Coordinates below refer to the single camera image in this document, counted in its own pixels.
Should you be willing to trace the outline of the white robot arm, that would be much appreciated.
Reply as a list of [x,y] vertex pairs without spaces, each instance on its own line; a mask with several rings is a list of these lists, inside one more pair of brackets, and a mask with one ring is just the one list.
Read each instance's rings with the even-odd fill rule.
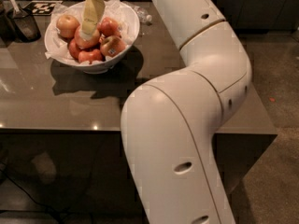
[[151,0],[184,68],[136,88],[121,112],[124,153],[149,224],[235,224],[214,133],[251,84],[249,57],[211,0]]

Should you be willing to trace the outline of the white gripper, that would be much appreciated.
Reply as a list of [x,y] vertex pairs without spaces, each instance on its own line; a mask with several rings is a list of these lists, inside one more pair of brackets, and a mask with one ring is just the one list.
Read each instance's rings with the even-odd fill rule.
[[85,0],[82,13],[82,23],[79,32],[83,39],[90,40],[92,38],[98,22],[104,15],[104,11],[104,0]]

